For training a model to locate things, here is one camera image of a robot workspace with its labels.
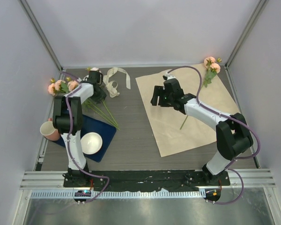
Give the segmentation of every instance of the dark blue placemat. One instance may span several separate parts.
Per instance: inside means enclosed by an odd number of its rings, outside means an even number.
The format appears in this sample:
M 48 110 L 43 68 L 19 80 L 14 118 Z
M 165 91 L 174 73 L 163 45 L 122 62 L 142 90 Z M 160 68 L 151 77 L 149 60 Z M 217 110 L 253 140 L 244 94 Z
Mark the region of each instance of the dark blue placemat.
M 89 132 L 95 132 L 98 133 L 102 137 L 102 147 L 101 149 L 92 155 L 84 154 L 85 157 L 90 158 L 91 160 L 94 160 L 95 162 L 100 162 L 111 143 L 117 129 L 107 123 L 104 123 L 102 121 L 98 121 L 96 119 L 90 118 L 88 116 L 83 115 L 83 126 L 81 129 L 81 138 Z M 55 141 L 56 144 L 59 144 L 60 146 L 66 147 L 64 140 L 62 137 L 58 139 L 58 141 Z

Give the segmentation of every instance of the white wall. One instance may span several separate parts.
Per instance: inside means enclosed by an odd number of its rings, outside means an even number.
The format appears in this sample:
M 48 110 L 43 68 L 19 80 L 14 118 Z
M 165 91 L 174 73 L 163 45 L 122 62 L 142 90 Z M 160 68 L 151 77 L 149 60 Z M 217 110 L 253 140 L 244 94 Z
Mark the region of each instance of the white wall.
M 28 0 L 64 67 L 231 54 L 258 0 Z
M 25 170 L 32 170 L 39 127 L 58 72 L 16 0 L 0 0 L 0 225 L 11 225 Z
M 259 161 L 281 194 L 281 0 L 269 1 L 230 68 L 248 123 L 261 139 Z

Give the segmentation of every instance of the white bowl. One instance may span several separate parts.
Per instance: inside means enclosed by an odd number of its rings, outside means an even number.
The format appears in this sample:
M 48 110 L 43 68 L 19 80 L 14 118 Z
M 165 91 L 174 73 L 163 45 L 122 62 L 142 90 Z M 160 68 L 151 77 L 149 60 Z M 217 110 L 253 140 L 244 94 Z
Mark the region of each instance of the white bowl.
M 81 139 L 83 153 L 87 155 L 95 154 L 102 147 L 102 137 L 94 132 L 87 133 Z

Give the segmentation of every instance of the mug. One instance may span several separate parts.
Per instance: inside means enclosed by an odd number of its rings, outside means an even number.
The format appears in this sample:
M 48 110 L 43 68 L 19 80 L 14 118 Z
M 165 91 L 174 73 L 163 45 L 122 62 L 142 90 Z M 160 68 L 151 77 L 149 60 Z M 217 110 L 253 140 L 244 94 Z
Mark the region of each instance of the mug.
M 60 133 L 54 128 L 52 119 L 49 118 L 48 121 L 41 125 L 39 129 L 41 134 L 50 141 L 57 141 L 60 138 Z

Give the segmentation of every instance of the beige paper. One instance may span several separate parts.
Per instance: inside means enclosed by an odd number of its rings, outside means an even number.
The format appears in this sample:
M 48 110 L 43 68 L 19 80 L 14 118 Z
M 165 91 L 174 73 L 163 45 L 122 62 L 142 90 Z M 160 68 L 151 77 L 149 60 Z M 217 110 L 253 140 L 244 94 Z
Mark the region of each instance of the beige paper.
M 193 65 L 193 67 L 196 67 L 204 78 L 205 68 L 203 64 Z M 165 71 L 162 71 L 158 74 L 136 78 L 161 157 L 215 142 L 215 131 L 198 119 L 188 117 L 182 130 L 179 130 L 186 117 L 185 115 L 172 107 L 151 105 L 154 86 L 163 86 L 164 74 Z M 181 68 L 171 74 L 179 80 L 184 93 L 197 94 L 200 79 L 195 70 Z M 225 113 L 235 114 L 239 112 L 234 100 L 218 76 L 212 80 L 212 84 L 209 84 L 207 88 L 202 88 L 199 99 Z

